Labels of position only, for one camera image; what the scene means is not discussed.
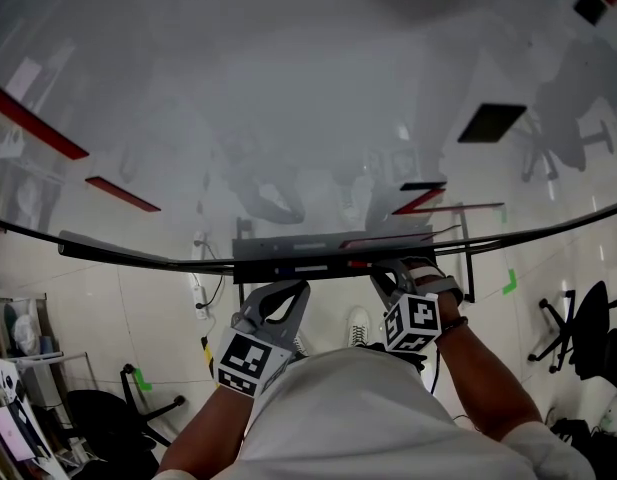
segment bracelet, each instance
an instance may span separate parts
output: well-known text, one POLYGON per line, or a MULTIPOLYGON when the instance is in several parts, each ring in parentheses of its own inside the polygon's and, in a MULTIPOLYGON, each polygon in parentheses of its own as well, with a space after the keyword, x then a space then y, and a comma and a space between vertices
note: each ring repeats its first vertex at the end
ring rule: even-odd
POLYGON ((441 328, 441 334, 439 335, 439 338, 441 338, 444 334, 452 331, 453 329, 460 327, 464 324, 468 324, 468 317, 467 316, 460 316, 459 318, 455 318, 452 322, 448 322, 447 324, 445 324, 444 326, 442 326, 441 328))

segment black square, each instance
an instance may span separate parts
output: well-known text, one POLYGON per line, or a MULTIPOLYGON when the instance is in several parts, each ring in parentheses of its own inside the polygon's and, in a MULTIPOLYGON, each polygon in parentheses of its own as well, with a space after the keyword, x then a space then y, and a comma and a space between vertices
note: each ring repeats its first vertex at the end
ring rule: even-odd
POLYGON ((606 14, 606 4, 603 0, 578 0, 575 12, 591 25, 596 25, 606 14))
POLYGON ((384 325, 386 326, 386 345, 390 346, 404 332, 399 304, 384 318, 384 325))
POLYGON ((235 334, 220 362, 228 368, 258 379, 264 372, 271 350, 271 347, 263 343, 235 334))
POLYGON ((483 103, 472 116, 458 142, 499 142, 525 111, 524 105, 483 103))
POLYGON ((401 340, 393 350, 398 350, 400 352, 419 352, 433 339, 435 339, 434 336, 426 334, 406 334, 404 339, 401 340))
POLYGON ((441 330, 434 300, 408 297, 408 317, 412 329, 441 330))
POLYGON ((224 386, 240 391, 244 395, 255 396, 257 384, 255 384, 252 380, 242 379, 238 375, 235 375, 232 372, 226 372, 221 368, 217 370, 217 373, 217 382, 219 384, 223 384, 224 386))
POLYGON ((261 390, 261 392, 263 393, 264 391, 266 391, 273 382, 275 382, 277 380, 277 378, 286 371, 286 363, 282 364, 275 373, 272 374, 272 376, 266 381, 266 383, 264 384, 263 389, 261 390))

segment green tape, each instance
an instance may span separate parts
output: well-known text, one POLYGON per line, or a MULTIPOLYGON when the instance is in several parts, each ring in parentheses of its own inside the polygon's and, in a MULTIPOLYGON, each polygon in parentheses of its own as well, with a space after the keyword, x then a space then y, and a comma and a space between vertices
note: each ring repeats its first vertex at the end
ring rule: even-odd
POLYGON ((496 208, 496 210, 499 212, 499 216, 501 217, 501 223, 505 224, 508 222, 508 210, 506 210, 506 206, 501 206, 496 208))
POLYGON ((515 275, 515 269, 508 269, 508 275, 510 276, 510 284, 504 286, 502 293, 504 295, 508 295, 510 292, 514 291, 517 288, 517 276, 515 275))
POLYGON ((152 391, 152 384, 147 384, 144 382, 144 376, 141 374, 141 370, 139 368, 135 368, 133 372, 135 376, 135 380, 137 381, 137 386, 141 391, 152 391))

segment floor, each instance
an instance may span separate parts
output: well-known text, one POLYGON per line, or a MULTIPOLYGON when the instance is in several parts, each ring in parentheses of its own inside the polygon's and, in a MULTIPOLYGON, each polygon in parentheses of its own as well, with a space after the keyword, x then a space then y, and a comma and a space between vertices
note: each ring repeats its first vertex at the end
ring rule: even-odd
MULTIPOLYGON (((472 225, 479 227, 479 222, 474 220, 472 225)), ((462 258, 441 257, 440 266, 464 279, 462 258)), ((550 338, 551 325, 537 307, 541 298, 565 312, 559 301, 561 291, 575 289, 580 301, 600 279, 608 283, 611 298, 617 296, 617 216, 569 234, 484 254, 475 258, 475 276, 477 302, 465 303, 463 312, 479 337, 522 382, 542 416, 556 407, 560 415, 585 418, 591 427, 598 424, 616 394, 609 383, 600 378, 581 382, 570 366, 551 375, 549 362, 531 364, 526 357, 550 338), (503 287, 510 284, 509 269, 515 271, 517 286, 504 294, 503 287)), ((208 293, 218 282, 206 276, 198 280, 208 293)), ((208 334, 211 348, 216 348, 237 308, 236 287, 226 281, 211 309, 212 318, 199 320, 192 298, 194 281, 188 274, 64 258, 52 244, 15 233, 0 235, 0 287, 45 292, 62 350, 88 352, 89 362, 65 364, 68 386, 96 386, 121 394, 119 371, 126 363, 134 364, 152 385, 151 391, 141 393, 147 408, 169 403, 179 394, 188 400, 155 423, 171 438, 214 390, 200 337, 208 334)), ((309 352, 343 346, 346 317, 356 305, 368 310, 372 339, 379 339, 382 309, 368 279, 311 282, 311 290, 302 323, 309 352)), ((617 326, 617 310, 612 318, 617 326)), ((430 361, 424 371, 429 387, 434 353, 430 361)), ((452 416, 464 412, 445 365, 441 365, 435 396, 452 416)), ((470 426, 465 418, 458 423, 470 426)))

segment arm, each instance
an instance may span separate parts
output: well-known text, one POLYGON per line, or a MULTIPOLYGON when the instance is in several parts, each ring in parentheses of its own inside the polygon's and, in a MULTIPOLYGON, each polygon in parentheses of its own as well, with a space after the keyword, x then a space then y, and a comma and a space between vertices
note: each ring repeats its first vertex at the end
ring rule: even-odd
POLYGON ((168 447, 159 473, 176 469, 198 480, 214 477, 239 453, 253 399, 219 387, 168 447))
MULTIPOLYGON (((427 276, 417 283, 434 279, 438 278, 427 276)), ((459 318, 452 294, 439 295, 439 313, 442 324, 459 318)), ((500 441, 522 423, 541 422, 537 407, 519 381, 467 325, 438 338, 437 347, 466 414, 485 435, 500 441)))

